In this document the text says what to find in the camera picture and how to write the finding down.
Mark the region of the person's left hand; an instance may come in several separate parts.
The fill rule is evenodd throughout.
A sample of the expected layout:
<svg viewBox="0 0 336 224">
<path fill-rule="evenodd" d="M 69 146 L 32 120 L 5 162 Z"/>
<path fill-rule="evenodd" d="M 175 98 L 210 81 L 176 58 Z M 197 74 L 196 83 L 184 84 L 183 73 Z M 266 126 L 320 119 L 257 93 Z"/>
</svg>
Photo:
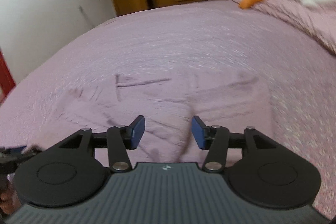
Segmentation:
<svg viewBox="0 0 336 224">
<path fill-rule="evenodd" d="M 6 188 L 1 191 L 1 210 L 7 215 L 11 215 L 18 210 L 21 205 L 13 184 L 7 181 Z"/>
</svg>

